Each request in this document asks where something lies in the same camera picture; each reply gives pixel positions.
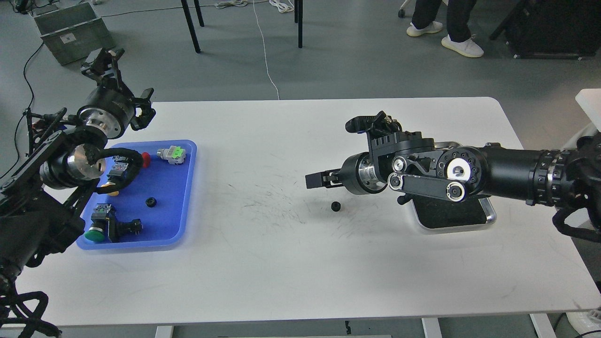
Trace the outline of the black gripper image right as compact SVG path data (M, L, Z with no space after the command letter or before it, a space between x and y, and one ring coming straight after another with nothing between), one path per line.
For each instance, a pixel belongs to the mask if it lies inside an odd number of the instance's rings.
M308 190L344 187L355 195L378 194L386 188L375 173L368 153L348 157L340 170L326 170L305 176Z

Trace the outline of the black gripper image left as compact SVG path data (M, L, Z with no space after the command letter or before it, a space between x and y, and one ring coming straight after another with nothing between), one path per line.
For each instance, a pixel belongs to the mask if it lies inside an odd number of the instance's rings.
M120 93L126 91L118 67L124 52L123 48L99 48L81 64L82 75L96 81L97 87L79 109L77 117L82 124L101 130L108 139L122 137L129 124L134 131L145 129L156 115L151 101L154 88L145 89L141 98L129 98ZM137 108L141 114L134 114Z

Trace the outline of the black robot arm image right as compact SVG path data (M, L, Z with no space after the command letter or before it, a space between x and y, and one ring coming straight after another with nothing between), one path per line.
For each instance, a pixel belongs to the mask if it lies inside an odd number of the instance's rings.
M398 202L421 196L459 204L489 195L556 208L552 224L572 238L600 242L600 133L581 136L574 148L520 150L436 143L409 132L384 111L346 122L367 136L368 150L341 168L306 175L306 187L344 187L355 195L401 192Z

